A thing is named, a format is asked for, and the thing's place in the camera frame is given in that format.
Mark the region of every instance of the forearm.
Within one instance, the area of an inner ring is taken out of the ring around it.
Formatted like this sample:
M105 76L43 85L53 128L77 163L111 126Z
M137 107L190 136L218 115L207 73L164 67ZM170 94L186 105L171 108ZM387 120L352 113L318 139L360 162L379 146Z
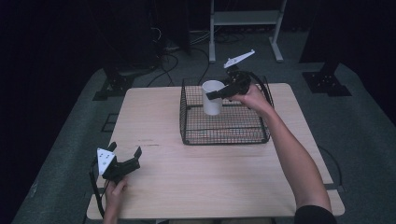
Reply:
M103 218L104 224L117 224L118 223L118 214L115 211L105 211L105 216Z
M297 208L313 204L332 211L318 167L306 149L271 106L261 105L257 112L268 125L283 172L293 190Z

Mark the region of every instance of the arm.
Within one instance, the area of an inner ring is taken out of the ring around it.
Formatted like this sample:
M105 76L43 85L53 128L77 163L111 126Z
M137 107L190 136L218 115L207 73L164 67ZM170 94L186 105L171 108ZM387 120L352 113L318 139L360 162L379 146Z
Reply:
M257 86L250 85L247 94L235 95L230 99L240 101L255 110L267 123L283 173L293 191L297 209L304 205L316 205L331 212L329 195L318 167Z
M106 211L103 218L104 224L117 224L122 204L122 191L124 187L126 187L127 183L128 180L125 177L118 185L113 181L108 182L108 186L106 188Z

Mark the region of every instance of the hand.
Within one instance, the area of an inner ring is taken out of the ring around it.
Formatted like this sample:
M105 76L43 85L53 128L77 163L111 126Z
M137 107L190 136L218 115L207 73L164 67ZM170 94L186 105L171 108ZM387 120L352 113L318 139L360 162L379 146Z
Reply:
M113 181L106 181L106 211L104 223L117 223L122 205L122 192L127 187L127 184L127 177L124 177L118 185Z
M245 95L236 94L229 99L233 101L239 101L243 105L247 106L250 109L253 109L259 114L263 110L265 111L268 106L271 106L262 95L262 92L259 90L259 88L254 84L250 84L249 89Z

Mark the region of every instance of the white shelf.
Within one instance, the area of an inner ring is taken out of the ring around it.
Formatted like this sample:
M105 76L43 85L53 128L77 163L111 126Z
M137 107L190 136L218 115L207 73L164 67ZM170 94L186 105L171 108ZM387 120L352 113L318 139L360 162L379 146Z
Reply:
M282 0L279 10L267 11L215 11L215 0L211 2L210 9L210 41L209 61L216 61L215 26L220 25L264 25L274 24L276 26L274 35L269 38L271 48L278 63L283 62L282 54L277 46L277 37L282 23L287 0Z

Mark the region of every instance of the person's right hand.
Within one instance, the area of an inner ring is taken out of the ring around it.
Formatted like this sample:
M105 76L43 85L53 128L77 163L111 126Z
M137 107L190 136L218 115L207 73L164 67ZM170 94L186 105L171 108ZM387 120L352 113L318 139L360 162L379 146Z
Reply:
M257 113L265 110L267 106L271 106L265 99L264 95L262 95L262 92L259 90L259 88L254 84L250 84L245 95L236 94L228 99L232 101L239 101Z

